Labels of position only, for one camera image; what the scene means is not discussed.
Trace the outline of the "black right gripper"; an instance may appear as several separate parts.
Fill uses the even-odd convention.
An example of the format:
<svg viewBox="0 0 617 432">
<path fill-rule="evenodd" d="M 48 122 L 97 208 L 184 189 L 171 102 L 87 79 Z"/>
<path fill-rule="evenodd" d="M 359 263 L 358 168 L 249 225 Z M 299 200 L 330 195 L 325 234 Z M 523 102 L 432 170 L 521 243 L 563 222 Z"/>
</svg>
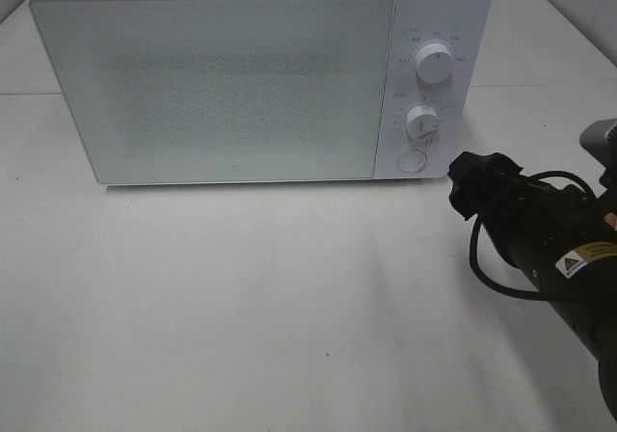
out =
<svg viewBox="0 0 617 432">
<path fill-rule="evenodd" d="M 500 152 L 481 155 L 462 152 L 447 172 L 452 182 L 451 206 L 465 219 L 480 213 L 489 200 L 513 184 L 523 168 Z"/>
</svg>

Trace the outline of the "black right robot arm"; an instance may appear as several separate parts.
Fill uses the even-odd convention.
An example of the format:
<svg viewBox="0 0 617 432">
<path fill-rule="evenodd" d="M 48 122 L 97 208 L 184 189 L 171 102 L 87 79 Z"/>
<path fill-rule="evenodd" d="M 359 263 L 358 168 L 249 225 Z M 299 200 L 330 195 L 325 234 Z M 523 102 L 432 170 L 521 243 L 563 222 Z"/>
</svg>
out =
<svg viewBox="0 0 617 432">
<path fill-rule="evenodd" d="M 595 196 L 566 171 L 524 175 L 506 155 L 462 152 L 449 166 L 449 201 L 474 221 L 469 266 L 493 291 L 547 302 L 598 362 L 601 393 L 616 411 L 616 230 L 605 219 L 607 193 Z M 480 266 L 478 239 L 487 232 L 497 253 L 531 282 L 498 283 Z"/>
</svg>

